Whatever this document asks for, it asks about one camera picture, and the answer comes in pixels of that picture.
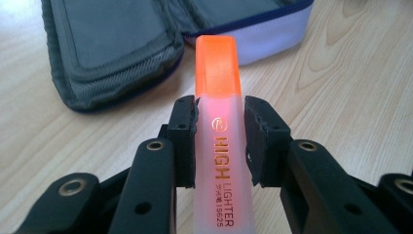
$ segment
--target table surface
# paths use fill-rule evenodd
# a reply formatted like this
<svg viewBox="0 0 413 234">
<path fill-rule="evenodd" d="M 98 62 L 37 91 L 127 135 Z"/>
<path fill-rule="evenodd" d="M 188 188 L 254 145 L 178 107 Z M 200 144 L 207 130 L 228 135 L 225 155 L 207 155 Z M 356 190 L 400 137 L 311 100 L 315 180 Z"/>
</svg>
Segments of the table surface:
<svg viewBox="0 0 413 234">
<path fill-rule="evenodd" d="M 413 1 L 316 0 L 303 42 L 241 67 L 244 95 L 264 98 L 294 138 L 323 144 L 372 184 L 413 168 Z M 187 46 L 167 81 L 95 115 L 69 110 L 51 78 L 41 3 L 0 2 L 0 233 L 12 233 L 56 179 L 105 180 L 194 93 Z M 288 233 L 278 188 L 252 188 L 257 233 Z M 177 231 L 192 233 L 193 191 L 178 189 Z"/>
</svg>

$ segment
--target orange highlighter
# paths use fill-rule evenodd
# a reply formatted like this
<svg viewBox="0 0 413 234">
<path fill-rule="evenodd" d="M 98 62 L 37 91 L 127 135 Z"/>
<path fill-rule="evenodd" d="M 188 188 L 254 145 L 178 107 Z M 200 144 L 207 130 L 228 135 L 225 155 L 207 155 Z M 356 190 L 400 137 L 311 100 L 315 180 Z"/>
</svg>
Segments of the orange highlighter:
<svg viewBox="0 0 413 234">
<path fill-rule="evenodd" d="M 235 39 L 196 43 L 194 233 L 255 233 Z"/>
</svg>

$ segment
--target wooden table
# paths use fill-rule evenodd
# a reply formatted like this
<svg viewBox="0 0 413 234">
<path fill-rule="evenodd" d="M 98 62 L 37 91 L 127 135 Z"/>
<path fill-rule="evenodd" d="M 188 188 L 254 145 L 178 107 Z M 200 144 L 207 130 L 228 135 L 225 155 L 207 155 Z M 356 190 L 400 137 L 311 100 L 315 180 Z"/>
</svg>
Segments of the wooden table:
<svg viewBox="0 0 413 234">
<path fill-rule="evenodd" d="M 105 180 L 194 93 L 194 50 L 163 84 L 107 112 L 61 102 L 51 78 L 41 3 L 0 3 L 0 233 L 12 233 L 56 179 Z M 413 168 L 413 1 L 317 0 L 304 41 L 241 68 L 294 138 L 323 144 L 352 176 L 376 184 Z M 254 187 L 257 233 L 288 233 L 278 188 Z M 178 189 L 178 233 L 192 233 L 193 191 Z"/>
</svg>

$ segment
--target pencil case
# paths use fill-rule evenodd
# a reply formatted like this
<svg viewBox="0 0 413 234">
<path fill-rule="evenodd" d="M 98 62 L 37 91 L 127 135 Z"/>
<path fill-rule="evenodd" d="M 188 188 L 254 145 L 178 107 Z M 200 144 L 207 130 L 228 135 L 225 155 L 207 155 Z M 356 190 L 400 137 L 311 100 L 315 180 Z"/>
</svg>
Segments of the pencil case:
<svg viewBox="0 0 413 234">
<path fill-rule="evenodd" d="M 240 64 L 295 46 L 313 0 L 42 0 L 52 79 L 69 108 L 90 112 L 167 79 L 184 43 L 236 38 Z"/>
</svg>

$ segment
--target highlighter body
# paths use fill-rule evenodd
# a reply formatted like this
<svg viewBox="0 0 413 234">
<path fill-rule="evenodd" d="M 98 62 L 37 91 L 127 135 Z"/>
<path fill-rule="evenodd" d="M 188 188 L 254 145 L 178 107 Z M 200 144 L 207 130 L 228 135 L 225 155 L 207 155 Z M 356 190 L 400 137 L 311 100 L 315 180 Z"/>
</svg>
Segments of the highlighter body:
<svg viewBox="0 0 413 234">
<path fill-rule="evenodd" d="M 202 58 L 197 55 L 197 71 L 200 70 L 199 59 L 203 62 L 201 65 L 210 65 L 205 53 L 213 53 L 214 49 L 208 46 L 208 40 L 213 40 L 213 43 L 230 40 L 231 43 L 224 46 L 235 50 L 235 41 L 230 37 L 203 36 L 201 40 L 205 40 L 201 43 L 204 43 L 202 45 L 206 49 L 201 52 Z M 219 71 L 208 73 L 206 67 L 206 74 L 197 73 L 199 118 L 195 135 L 194 233 L 255 233 L 251 180 L 244 157 L 246 141 L 238 63 L 236 58 L 226 59 L 228 56 L 225 50 L 215 51 L 217 54 L 210 58 L 210 62 Z M 220 78 L 234 68 L 233 65 L 231 69 L 226 69 L 227 65 L 222 64 L 226 62 L 235 63 L 237 69 L 235 73 L 226 76 L 225 79 L 230 79 L 229 83 L 221 82 Z"/>
</svg>

